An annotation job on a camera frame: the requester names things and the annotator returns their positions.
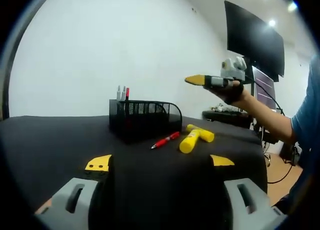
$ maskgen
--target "black mesh pencil holder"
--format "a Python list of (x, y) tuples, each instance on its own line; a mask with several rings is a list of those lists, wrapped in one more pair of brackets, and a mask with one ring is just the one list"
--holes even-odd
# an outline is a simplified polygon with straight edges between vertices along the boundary
[(109, 100), (109, 128), (126, 143), (180, 132), (182, 114), (172, 103)]

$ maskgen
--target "blue shirt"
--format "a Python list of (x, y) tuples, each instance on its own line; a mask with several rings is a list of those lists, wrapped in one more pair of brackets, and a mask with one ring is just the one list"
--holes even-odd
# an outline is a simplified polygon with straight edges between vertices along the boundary
[[(304, 223), (308, 224), (313, 223), (315, 220), (313, 212), (317, 212), (317, 209), (312, 209), (315, 206), (312, 207), (311, 205), (320, 202), (320, 191), (318, 191), (320, 185), (319, 56), (314, 56), (310, 62), (306, 96), (300, 109), (291, 119), (291, 125), (302, 151), (309, 152), (300, 177), (291, 188), (288, 196), (286, 196), (289, 201), (289, 217), (285, 222), (295, 222), (292, 225), (297, 227), (299, 221), (304, 221)], [(306, 215), (309, 219), (303, 219), (302, 215)]]

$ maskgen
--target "monitor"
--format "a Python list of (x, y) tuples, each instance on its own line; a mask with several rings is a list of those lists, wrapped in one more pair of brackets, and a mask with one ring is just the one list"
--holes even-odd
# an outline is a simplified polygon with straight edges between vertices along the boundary
[[(274, 81), (267, 76), (265, 73), (257, 69), (256, 67), (252, 67), (253, 79), (261, 85), (268, 94), (270, 94), (273, 99), (276, 99), (275, 92), (275, 84)], [(272, 110), (276, 110), (275, 101), (257, 84), (254, 84), (254, 95), (256, 99), (268, 106)]]
[(224, 1), (227, 49), (250, 59), (275, 82), (285, 74), (284, 40), (276, 30), (256, 15)]

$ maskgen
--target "black table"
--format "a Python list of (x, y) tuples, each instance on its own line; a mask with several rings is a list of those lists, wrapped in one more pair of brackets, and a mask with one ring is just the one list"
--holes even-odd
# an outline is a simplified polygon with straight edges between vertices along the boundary
[(116, 219), (134, 229), (150, 229), (150, 224), (162, 229), (173, 215), (186, 226), (210, 224), (208, 208), (215, 208), (219, 197), (208, 187), (213, 182), (207, 174), (210, 154), (228, 157), (242, 169), (230, 179), (250, 178), (267, 192), (261, 142), (249, 129), (184, 117), (184, 126), (212, 131), (215, 139), (199, 140), (190, 154), (183, 154), (178, 146), (184, 136), (150, 150), (157, 139), (126, 145), (109, 132), (108, 124), (108, 116), (22, 116), (0, 123), (7, 161), (33, 210), (88, 161), (108, 154), (114, 156)]

